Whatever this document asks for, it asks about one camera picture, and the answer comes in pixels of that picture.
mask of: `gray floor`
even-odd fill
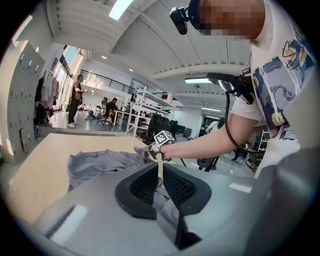
[[[55,112],[50,118],[50,122],[45,126],[52,128],[72,129],[68,127],[68,114],[69,112]],[[118,118],[118,126],[113,126],[110,123],[102,125],[101,122],[97,123],[97,120],[86,120],[88,113],[86,111],[78,111],[75,114],[74,121],[77,123],[75,130],[85,131],[103,131],[103,132],[126,132],[127,119]]]
[[[183,137],[182,134],[176,136],[177,142],[185,142],[188,139]],[[237,159],[237,162],[232,162],[231,159],[235,157],[235,153],[224,154],[222,158],[216,163],[216,170],[210,170],[210,172],[216,172],[220,174],[235,175],[241,177],[254,177],[255,173],[246,165],[245,159],[241,156]],[[198,169],[197,159],[183,159],[187,167],[192,169]],[[177,165],[183,165],[178,158],[172,159],[172,162]]]

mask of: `gray locker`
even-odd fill
[[[3,159],[16,164],[23,161],[35,147],[34,100],[45,62],[28,41],[10,47],[0,69],[0,74],[7,77],[0,81],[1,87],[6,88],[0,98],[7,103],[7,110],[0,109],[7,121],[0,127],[0,134],[6,137]]]

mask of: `fluorescent light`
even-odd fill
[[[208,107],[201,107],[203,110],[211,110],[211,111],[217,111],[217,112],[221,112],[220,109],[215,109],[215,108],[208,108]]]
[[[210,82],[210,80],[208,78],[186,78],[184,79],[184,81],[187,84],[212,84],[212,82]]]
[[[109,17],[118,21],[133,0],[117,0],[109,13]]]
[[[210,115],[206,115],[205,117],[206,117],[206,118],[213,118],[213,119],[220,119],[220,118],[218,118],[218,117],[210,116]]]

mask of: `ceiling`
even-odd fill
[[[134,0],[118,21],[108,16],[115,2],[50,0],[47,16],[55,42],[86,49],[93,60],[136,76],[156,90],[172,92],[188,107],[224,108],[220,88],[184,80],[205,77],[207,72],[239,74],[250,58],[248,41],[203,36],[190,24],[187,35],[180,35],[169,13],[190,0]]]

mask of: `railing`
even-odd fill
[[[157,96],[163,100],[168,99],[168,93],[167,92],[154,92],[152,93],[154,96]]]
[[[119,91],[125,92],[127,94],[133,94],[136,91],[135,88],[132,88],[124,83],[112,80],[108,77],[105,77],[105,76],[102,76],[102,75],[99,75],[96,73],[88,72],[83,69],[81,69],[81,75],[83,76],[84,80],[91,81],[91,82],[98,83],[98,84],[102,84],[104,86],[108,86],[110,88],[114,88]]]

